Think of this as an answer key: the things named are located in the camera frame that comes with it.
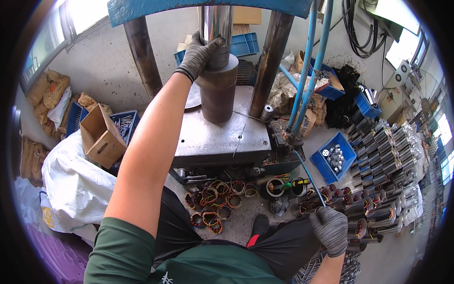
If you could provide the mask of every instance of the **cardboard box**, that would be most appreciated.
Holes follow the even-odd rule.
[[[120,132],[99,104],[80,122],[80,133],[85,154],[107,169],[126,152]]]
[[[233,11],[234,24],[262,24],[262,10],[260,8],[235,6]]]

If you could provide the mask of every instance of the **blue press frame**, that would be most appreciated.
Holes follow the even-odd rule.
[[[186,7],[233,5],[263,8],[303,19],[309,15],[312,0],[110,0],[107,3],[112,27],[138,17]]]

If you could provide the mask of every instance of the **white plastic bag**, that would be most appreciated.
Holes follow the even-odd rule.
[[[71,91],[71,87],[68,86],[66,90],[64,90],[64,93],[61,96],[58,104],[47,113],[47,117],[54,122],[55,129],[58,129],[60,127],[66,108],[68,107],[69,101],[71,100],[72,93],[73,92]]]
[[[93,246],[93,224],[100,224],[103,218],[116,177],[89,161],[80,130],[52,149],[44,160],[42,173],[59,224]]]
[[[284,50],[284,54],[282,55],[281,64],[288,71],[290,70],[290,65],[292,65],[293,63],[295,63],[295,56],[293,55],[293,51],[290,48],[286,48]]]
[[[20,203],[22,220],[25,224],[31,224],[35,229],[41,231],[40,218],[41,209],[39,208],[39,192],[41,187],[34,187],[28,179],[20,176],[14,181],[17,200]]]

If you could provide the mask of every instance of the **gray work glove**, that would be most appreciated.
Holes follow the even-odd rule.
[[[217,37],[207,45],[202,45],[200,42],[200,33],[199,31],[196,31],[192,35],[191,44],[186,49],[183,62],[178,66],[175,72],[185,74],[191,82],[194,82],[207,64],[213,51],[220,48],[224,42],[225,39]]]
[[[326,247],[329,257],[336,257],[345,252],[348,245],[347,216],[331,207],[318,208],[309,219],[315,236]]]

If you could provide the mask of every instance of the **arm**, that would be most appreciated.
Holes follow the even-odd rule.
[[[345,253],[336,256],[325,256],[310,284],[339,284]]]
[[[326,247],[327,256],[311,279],[311,284],[337,284],[341,278],[342,265],[347,249],[347,217],[331,207],[321,207],[310,214],[314,234]]]
[[[156,237],[164,181],[177,149],[189,88],[213,51],[217,38],[200,44],[192,36],[183,62],[147,107],[124,154],[117,182],[104,217],[115,217]]]

